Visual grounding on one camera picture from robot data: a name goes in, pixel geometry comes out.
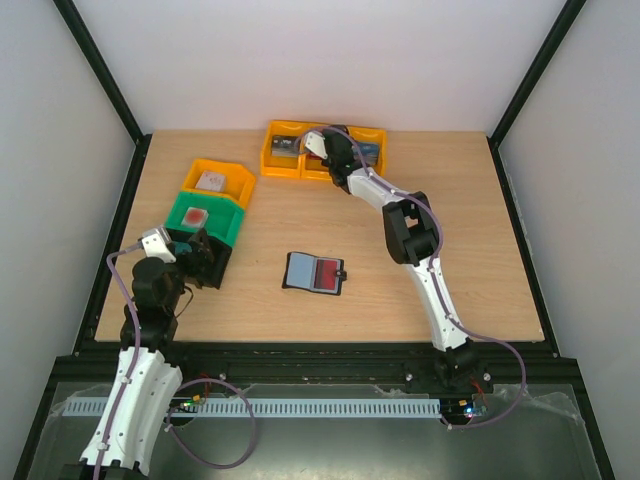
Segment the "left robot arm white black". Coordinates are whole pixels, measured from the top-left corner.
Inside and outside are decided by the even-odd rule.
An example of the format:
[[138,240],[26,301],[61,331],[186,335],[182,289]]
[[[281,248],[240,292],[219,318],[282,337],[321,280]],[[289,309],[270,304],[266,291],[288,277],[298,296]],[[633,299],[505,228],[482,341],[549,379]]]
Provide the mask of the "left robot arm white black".
[[194,233],[157,227],[123,254],[141,250],[125,286],[116,271],[120,252],[106,258],[125,298],[116,375],[99,423],[77,463],[62,479],[146,479],[171,398],[183,374],[165,351],[178,326],[177,305],[191,287],[216,288],[227,258],[218,255],[205,229]]

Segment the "black leather card holder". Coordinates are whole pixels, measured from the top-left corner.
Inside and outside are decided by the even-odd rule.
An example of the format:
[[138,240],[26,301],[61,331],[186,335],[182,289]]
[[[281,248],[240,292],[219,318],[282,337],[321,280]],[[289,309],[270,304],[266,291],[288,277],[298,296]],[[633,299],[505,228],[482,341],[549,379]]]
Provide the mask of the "black leather card holder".
[[286,257],[282,288],[340,296],[346,280],[343,259],[292,251]]

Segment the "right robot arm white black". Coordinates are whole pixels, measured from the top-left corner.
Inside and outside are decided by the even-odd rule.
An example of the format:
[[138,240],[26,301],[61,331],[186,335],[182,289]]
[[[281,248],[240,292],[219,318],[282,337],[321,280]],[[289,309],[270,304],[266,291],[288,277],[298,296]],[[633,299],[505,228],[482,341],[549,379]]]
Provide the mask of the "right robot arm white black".
[[318,131],[324,144],[322,164],[333,184],[381,214],[387,251],[395,263],[405,267],[416,286],[437,350],[434,371],[438,384],[450,392],[460,390],[475,374],[479,360],[444,280],[439,258],[442,228],[427,197],[420,191],[404,191],[376,173],[346,127],[331,125]]

